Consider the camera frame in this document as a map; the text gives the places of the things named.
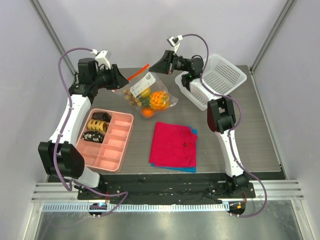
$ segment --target blue cloth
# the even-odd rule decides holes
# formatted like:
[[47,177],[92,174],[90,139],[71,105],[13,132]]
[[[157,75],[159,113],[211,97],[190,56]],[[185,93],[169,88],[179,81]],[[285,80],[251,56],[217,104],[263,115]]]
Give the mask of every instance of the blue cloth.
[[[191,126],[188,126],[189,128],[191,128],[191,131],[193,134],[198,135],[198,130],[192,128]],[[196,167],[165,167],[165,166],[155,166],[154,163],[151,163],[152,167],[156,167],[156,168],[162,168],[162,169],[169,169],[169,170],[175,170],[175,171],[182,171],[182,172],[187,172],[187,173],[196,173],[197,168]]]

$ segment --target plastic bag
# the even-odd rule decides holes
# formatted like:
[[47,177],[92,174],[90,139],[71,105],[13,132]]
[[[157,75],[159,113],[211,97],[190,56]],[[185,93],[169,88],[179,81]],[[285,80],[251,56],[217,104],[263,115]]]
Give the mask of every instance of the plastic bag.
[[147,72],[144,77],[135,77],[129,84],[116,91],[145,118],[165,111],[177,104],[178,99],[168,93],[168,89],[157,74]]

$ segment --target wooden tabletop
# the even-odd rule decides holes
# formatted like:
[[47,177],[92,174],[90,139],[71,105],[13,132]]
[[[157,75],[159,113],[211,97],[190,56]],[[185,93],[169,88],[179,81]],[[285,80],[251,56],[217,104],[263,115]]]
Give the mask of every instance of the wooden tabletop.
[[[238,67],[247,75],[246,82],[230,94],[240,102],[243,110],[242,123],[235,131],[240,159],[243,165],[251,172],[280,171],[248,66],[242,65]],[[122,68],[120,72],[127,78],[138,70],[139,68]],[[91,107],[92,109],[99,108],[118,111],[130,113],[134,116],[133,131],[120,172],[121,174],[179,173],[174,170],[152,167],[149,164],[149,154],[156,122],[188,125],[197,129],[196,172],[225,172],[225,162],[218,139],[209,130],[207,125],[207,111],[199,110],[180,92],[179,87],[175,84],[175,77],[178,74],[179,72],[174,72],[172,75],[159,74],[169,93],[179,100],[176,106],[158,113],[149,119],[143,118],[122,97],[105,89],[99,90],[99,94],[94,99]],[[235,113],[238,118],[238,109],[235,109]]]

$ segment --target label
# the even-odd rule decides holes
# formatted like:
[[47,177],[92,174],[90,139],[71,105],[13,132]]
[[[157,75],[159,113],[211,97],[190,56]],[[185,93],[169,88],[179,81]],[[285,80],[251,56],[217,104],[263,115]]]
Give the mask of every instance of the label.
[[149,88],[152,84],[156,82],[155,77],[148,72],[140,81],[130,88],[130,92],[136,98],[145,89]]

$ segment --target red cloth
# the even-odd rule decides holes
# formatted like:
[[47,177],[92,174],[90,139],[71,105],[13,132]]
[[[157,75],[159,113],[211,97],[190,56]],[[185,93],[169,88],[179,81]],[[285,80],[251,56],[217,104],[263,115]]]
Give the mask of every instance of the red cloth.
[[149,163],[156,167],[196,167],[197,138],[188,126],[157,122]]

